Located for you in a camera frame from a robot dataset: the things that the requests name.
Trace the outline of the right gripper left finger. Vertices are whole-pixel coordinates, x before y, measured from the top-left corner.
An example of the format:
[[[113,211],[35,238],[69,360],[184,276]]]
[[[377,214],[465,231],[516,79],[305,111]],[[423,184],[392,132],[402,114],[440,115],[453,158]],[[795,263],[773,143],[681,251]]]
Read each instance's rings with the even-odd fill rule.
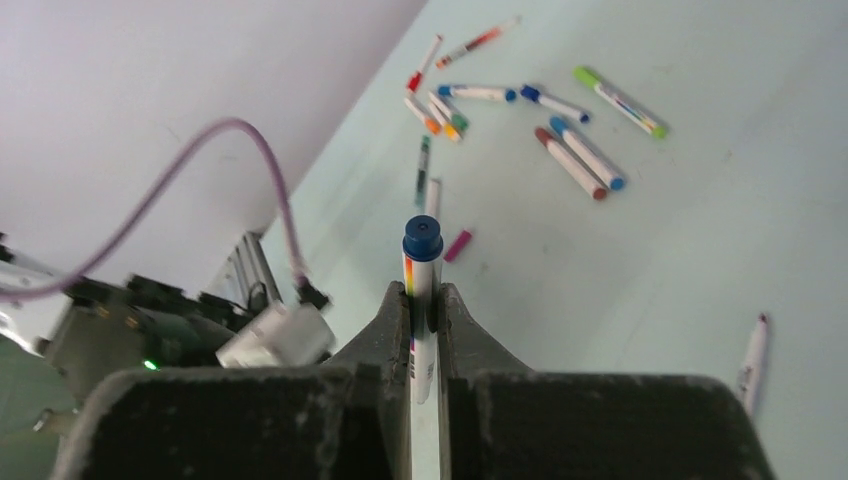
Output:
[[[125,370],[89,397],[56,479],[407,479],[409,303],[389,283],[375,317],[325,362]]]

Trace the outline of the blue marker white body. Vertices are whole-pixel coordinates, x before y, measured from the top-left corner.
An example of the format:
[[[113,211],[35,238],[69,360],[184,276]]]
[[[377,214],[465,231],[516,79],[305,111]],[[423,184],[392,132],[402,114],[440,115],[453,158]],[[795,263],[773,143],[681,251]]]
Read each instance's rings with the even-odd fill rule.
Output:
[[[443,245],[441,227],[434,217],[420,214],[406,223],[402,260],[411,323],[409,376],[416,404],[424,404],[429,398],[435,370],[436,327],[430,323]]]

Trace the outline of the dark green thin pen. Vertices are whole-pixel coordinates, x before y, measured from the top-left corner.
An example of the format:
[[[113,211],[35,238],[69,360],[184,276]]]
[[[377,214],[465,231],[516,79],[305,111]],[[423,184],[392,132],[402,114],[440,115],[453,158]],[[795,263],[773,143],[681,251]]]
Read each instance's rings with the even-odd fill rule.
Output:
[[[415,205],[419,208],[423,207],[425,202],[430,160],[430,145],[431,137],[429,135],[423,135],[419,148],[414,197]]]

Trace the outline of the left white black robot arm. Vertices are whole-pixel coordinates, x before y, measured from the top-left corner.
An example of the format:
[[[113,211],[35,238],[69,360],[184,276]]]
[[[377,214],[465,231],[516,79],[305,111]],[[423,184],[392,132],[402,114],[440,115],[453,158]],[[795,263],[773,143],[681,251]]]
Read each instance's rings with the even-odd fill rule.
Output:
[[[38,300],[1,304],[1,433],[36,431],[76,410],[127,369],[215,367],[217,350],[280,293],[246,232],[212,283],[194,297],[140,275],[120,285],[83,277]]]

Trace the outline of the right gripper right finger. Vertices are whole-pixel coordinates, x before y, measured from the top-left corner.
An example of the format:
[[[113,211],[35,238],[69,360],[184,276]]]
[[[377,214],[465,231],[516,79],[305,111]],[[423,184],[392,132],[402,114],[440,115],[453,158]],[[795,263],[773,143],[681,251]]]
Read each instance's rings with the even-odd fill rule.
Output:
[[[445,479],[771,479],[752,421],[699,375],[531,369],[439,295]]]

